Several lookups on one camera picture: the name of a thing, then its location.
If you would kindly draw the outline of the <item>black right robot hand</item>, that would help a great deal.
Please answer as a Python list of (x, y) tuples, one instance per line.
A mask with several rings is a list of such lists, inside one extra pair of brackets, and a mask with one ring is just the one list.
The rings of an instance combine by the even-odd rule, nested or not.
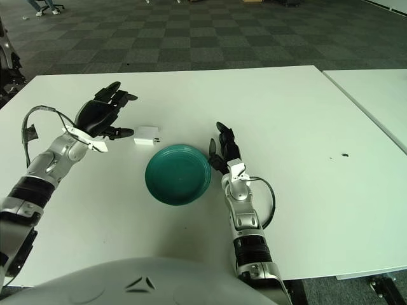
[(221, 122), (216, 123), (219, 131), (219, 143), (221, 144), (221, 155), (217, 154), (216, 142), (214, 139), (209, 143), (209, 165), (223, 175), (229, 173), (228, 161), (240, 159), (240, 149), (235, 142), (235, 135), (231, 128)]

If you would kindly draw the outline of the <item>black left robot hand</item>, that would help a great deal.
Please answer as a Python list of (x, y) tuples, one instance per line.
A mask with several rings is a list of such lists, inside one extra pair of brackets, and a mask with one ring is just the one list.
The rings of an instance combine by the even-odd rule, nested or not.
[(92, 138), (108, 137), (110, 140), (131, 137), (131, 128), (113, 127), (119, 112), (129, 101), (136, 101), (137, 96), (120, 90), (121, 83), (115, 81), (100, 89), (94, 98), (79, 110), (75, 117), (74, 127)]

